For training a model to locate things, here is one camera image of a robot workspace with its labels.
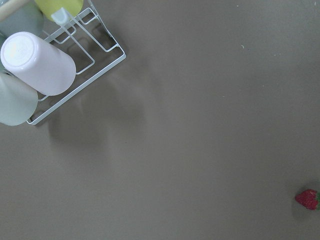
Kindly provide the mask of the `yellow cup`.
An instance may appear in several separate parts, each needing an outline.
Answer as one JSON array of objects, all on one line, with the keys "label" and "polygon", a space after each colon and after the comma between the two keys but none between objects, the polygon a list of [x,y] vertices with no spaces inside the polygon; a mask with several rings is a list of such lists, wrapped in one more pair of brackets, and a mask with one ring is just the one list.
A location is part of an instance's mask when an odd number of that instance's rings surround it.
[{"label": "yellow cup", "polygon": [[64,8],[75,17],[81,12],[84,5],[84,0],[35,0],[34,2],[51,21],[53,21],[52,14],[61,8]]}]

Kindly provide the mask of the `red strawberry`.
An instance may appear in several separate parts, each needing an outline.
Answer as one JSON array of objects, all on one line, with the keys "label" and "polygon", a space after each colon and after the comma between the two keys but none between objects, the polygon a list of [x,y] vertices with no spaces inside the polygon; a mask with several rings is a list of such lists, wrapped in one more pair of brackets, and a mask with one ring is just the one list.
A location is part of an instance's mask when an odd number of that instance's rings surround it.
[{"label": "red strawberry", "polygon": [[294,199],[308,210],[320,209],[320,193],[314,189],[307,189],[297,194]]}]

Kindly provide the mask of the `grey cup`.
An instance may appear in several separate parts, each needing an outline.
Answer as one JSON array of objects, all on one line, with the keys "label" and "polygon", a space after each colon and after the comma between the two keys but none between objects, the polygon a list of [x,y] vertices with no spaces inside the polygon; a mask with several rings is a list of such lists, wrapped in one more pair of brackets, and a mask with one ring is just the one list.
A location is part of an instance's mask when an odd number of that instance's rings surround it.
[{"label": "grey cup", "polygon": [[43,27],[43,13],[31,1],[0,22],[0,33],[6,38],[18,32],[29,32],[39,36]]}]

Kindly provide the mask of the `mint cup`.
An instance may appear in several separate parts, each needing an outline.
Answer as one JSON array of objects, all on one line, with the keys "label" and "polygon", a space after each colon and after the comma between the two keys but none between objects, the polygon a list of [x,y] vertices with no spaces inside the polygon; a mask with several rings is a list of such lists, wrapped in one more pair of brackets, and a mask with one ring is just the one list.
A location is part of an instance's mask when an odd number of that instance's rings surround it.
[{"label": "mint cup", "polygon": [[35,89],[15,76],[0,74],[0,122],[17,126],[26,122],[38,105]]}]

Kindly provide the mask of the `pink cup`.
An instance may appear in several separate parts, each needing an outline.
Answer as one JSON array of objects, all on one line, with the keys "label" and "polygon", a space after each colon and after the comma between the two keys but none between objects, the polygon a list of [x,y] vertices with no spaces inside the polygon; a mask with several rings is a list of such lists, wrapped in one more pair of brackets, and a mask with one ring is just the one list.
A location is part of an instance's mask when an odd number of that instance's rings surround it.
[{"label": "pink cup", "polygon": [[62,94],[76,78],[74,60],[30,32],[9,36],[2,44],[0,59],[9,72],[47,96]]}]

